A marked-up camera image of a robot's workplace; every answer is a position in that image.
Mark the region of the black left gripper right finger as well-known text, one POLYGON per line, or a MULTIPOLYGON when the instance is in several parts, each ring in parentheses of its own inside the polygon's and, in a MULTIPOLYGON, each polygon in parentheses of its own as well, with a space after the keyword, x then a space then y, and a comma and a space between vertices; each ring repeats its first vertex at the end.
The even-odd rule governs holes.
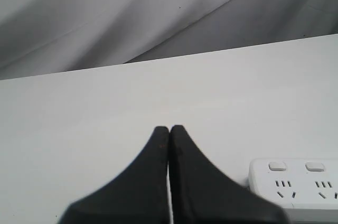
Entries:
POLYGON ((182 125, 170 131, 168 164, 174 223, 290 223, 281 207, 222 173, 182 125))

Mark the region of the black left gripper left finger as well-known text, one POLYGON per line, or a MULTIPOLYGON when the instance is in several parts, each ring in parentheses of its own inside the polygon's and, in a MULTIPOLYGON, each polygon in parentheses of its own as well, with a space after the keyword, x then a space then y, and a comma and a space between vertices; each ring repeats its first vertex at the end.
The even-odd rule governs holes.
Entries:
POLYGON ((116 178, 70 204, 60 223, 168 223, 169 130, 158 126, 116 178))

